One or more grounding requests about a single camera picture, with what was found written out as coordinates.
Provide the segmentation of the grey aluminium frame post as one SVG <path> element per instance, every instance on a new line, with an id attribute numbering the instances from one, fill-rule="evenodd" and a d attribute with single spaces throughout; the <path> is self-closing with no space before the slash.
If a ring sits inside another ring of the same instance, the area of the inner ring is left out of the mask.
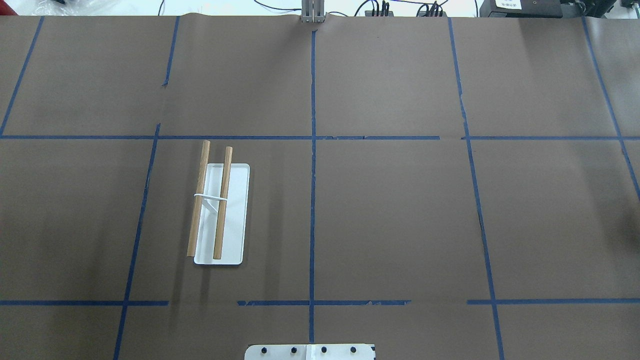
<path id="1" fill-rule="evenodd" d="M 301 22 L 302 23 L 324 23 L 326 20 L 324 0 L 302 0 L 301 1 Z"/>

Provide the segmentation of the brown paper table cover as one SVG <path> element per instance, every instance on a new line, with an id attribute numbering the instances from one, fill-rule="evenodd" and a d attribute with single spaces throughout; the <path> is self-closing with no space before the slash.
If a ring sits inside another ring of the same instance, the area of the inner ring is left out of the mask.
<path id="1" fill-rule="evenodd" d="M 639 358 L 639 21 L 2 16 L 1 358 Z M 203 141 L 240 265 L 186 255 Z"/>

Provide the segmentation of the black electronics box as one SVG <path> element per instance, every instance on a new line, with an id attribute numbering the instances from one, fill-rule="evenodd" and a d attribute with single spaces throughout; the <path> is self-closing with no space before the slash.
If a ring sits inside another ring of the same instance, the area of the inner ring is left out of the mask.
<path id="1" fill-rule="evenodd" d="M 615 0 L 484 0 L 480 18 L 602 18 Z"/>

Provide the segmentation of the right wooden rack rod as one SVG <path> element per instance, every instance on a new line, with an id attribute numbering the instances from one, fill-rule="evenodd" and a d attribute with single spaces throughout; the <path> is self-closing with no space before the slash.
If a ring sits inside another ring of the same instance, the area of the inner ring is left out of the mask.
<path id="1" fill-rule="evenodd" d="M 216 221 L 215 238 L 214 238 L 214 251 L 212 255 L 213 260 L 222 259 L 232 162 L 233 162 L 233 148 L 231 146 L 226 146 L 225 152 L 224 152 L 224 162 L 222 163 L 221 187 L 219 192 L 220 200 L 218 202 L 217 221 Z"/>

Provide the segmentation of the wooden rack rod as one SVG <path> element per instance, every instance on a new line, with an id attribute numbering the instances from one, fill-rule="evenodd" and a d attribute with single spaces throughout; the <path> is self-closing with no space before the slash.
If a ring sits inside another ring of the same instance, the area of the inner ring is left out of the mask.
<path id="1" fill-rule="evenodd" d="M 210 146 L 211 142 L 209 140 L 203 140 L 198 162 L 196 190 L 193 196 L 193 210 L 190 220 L 189 241 L 186 253 L 186 256 L 188 257 L 194 257 L 197 248 L 202 208 L 202 196 L 200 194 L 203 194 L 205 189 L 207 166 L 210 157 Z"/>
<path id="2" fill-rule="evenodd" d="M 220 200 L 218 202 L 217 221 L 216 221 L 215 238 L 214 238 L 214 251 L 212 255 L 213 260 L 222 259 L 232 162 L 233 162 L 233 148 L 231 146 L 226 146 L 225 152 L 224 152 L 224 162 L 222 163 L 221 187 L 219 192 Z"/>

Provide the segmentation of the black power strip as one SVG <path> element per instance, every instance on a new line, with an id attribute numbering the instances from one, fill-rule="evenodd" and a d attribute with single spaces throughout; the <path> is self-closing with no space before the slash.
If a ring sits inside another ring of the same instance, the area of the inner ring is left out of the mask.
<path id="1" fill-rule="evenodd" d="M 367 18 L 393 18 L 394 12 L 387 9 L 378 10 L 365 10 L 365 17 Z"/>

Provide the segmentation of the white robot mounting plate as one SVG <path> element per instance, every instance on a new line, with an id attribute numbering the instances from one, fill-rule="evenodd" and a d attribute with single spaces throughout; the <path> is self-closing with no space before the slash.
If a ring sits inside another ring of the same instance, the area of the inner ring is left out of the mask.
<path id="1" fill-rule="evenodd" d="M 245 360 L 375 360 L 374 344 L 254 344 L 247 347 Z"/>

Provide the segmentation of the white towel rack base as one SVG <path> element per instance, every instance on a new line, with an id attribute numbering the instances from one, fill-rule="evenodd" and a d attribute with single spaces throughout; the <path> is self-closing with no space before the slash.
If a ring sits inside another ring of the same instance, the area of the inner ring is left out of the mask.
<path id="1" fill-rule="evenodd" d="M 204 189 L 196 193 L 196 196 L 202 200 L 198 239 L 193 259 L 196 265 L 240 265 L 243 262 L 249 207 L 250 166 L 246 163 L 231 164 L 221 257 L 215 259 L 218 205 L 222 199 L 220 196 L 222 175 L 223 164 L 208 164 Z"/>

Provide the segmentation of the left wooden rack rod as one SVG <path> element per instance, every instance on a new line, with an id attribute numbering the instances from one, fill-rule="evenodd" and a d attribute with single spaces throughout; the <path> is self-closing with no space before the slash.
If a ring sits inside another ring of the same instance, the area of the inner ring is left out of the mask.
<path id="1" fill-rule="evenodd" d="M 207 166 L 210 157 L 210 146 L 211 142 L 209 140 L 203 140 L 198 162 L 196 190 L 193 196 L 193 210 L 190 220 L 189 241 L 186 253 L 186 256 L 188 257 L 194 257 L 197 248 L 202 208 L 202 196 L 200 194 L 203 194 L 205 189 Z"/>

